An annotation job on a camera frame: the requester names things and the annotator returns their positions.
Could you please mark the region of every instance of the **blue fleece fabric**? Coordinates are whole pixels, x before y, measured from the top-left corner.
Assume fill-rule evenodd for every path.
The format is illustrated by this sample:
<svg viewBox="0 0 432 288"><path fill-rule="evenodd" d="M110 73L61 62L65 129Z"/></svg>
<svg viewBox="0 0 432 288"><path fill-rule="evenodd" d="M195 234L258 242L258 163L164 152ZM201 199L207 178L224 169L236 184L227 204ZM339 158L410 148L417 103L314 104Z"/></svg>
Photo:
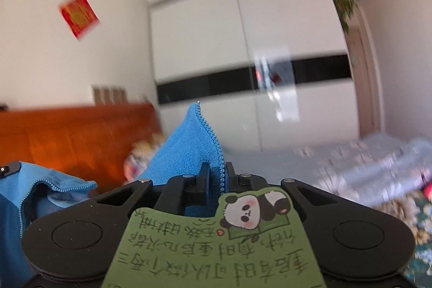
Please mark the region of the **blue fleece fabric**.
<svg viewBox="0 0 432 288"><path fill-rule="evenodd" d="M200 103L192 104L186 117L137 178L150 178L154 185L165 184L174 176L198 175L201 164L210 164L209 203L191 206L186 216L211 217L225 191L224 158L220 143L201 115Z"/></svg>
<svg viewBox="0 0 432 288"><path fill-rule="evenodd" d="M48 196L33 194L36 186L48 188ZM41 166L21 163L21 170L0 179L0 286L19 288L33 275L21 251L21 230L30 223L30 218L48 215L67 206L88 199L90 189L96 188L95 182L62 174ZM34 211L24 211L23 204L32 202Z"/></svg>

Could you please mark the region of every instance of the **black plastic mount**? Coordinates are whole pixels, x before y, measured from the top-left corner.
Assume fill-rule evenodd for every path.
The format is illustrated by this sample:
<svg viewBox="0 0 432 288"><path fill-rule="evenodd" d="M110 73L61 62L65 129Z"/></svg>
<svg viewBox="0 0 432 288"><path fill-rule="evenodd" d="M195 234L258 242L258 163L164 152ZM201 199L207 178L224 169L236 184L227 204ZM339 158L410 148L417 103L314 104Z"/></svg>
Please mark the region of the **black plastic mount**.
<svg viewBox="0 0 432 288"><path fill-rule="evenodd" d="M45 216L24 232L22 249L37 274L26 288L100 287L129 221L141 207L184 215L206 205L210 168L197 176L172 177L166 185L149 179L128 184ZM268 187L251 174L225 168L227 192ZM411 230L398 219L326 193L294 179L280 186L298 212L328 288L412 288L401 272L415 248Z"/></svg>
<svg viewBox="0 0 432 288"><path fill-rule="evenodd" d="M19 161L12 161L5 166L0 166L0 179L12 175L19 170L21 170L21 163Z"/></svg>

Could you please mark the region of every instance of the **green card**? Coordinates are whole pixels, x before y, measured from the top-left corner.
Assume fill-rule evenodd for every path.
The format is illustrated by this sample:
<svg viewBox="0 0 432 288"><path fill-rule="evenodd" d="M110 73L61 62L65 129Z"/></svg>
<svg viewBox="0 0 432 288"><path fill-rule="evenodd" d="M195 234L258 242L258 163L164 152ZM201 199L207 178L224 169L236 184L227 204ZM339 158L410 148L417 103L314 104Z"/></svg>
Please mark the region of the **green card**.
<svg viewBox="0 0 432 288"><path fill-rule="evenodd" d="M143 284L325 288L291 199L276 187L225 194L213 218L137 209L102 288Z"/></svg>

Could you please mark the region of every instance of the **green plant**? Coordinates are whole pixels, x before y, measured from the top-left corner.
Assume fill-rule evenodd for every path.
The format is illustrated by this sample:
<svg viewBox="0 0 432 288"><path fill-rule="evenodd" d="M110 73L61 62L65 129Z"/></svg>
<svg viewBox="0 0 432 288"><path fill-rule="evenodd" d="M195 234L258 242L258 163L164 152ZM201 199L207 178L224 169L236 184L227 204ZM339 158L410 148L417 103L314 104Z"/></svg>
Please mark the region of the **green plant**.
<svg viewBox="0 0 432 288"><path fill-rule="evenodd" d="M347 19L352 17L354 9L357 8L356 0L333 0L336 11L338 12L340 24L345 33L349 33L349 26L346 22Z"/></svg>

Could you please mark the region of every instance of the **wooden headboard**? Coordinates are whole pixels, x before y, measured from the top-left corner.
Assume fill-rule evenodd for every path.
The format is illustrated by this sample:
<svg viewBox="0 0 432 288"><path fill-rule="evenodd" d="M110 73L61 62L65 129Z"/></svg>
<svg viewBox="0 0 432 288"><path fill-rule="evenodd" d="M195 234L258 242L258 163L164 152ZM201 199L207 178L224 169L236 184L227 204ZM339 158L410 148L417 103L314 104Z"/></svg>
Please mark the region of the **wooden headboard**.
<svg viewBox="0 0 432 288"><path fill-rule="evenodd" d="M0 165L26 161L121 186L132 144L160 132L150 103L0 112Z"/></svg>

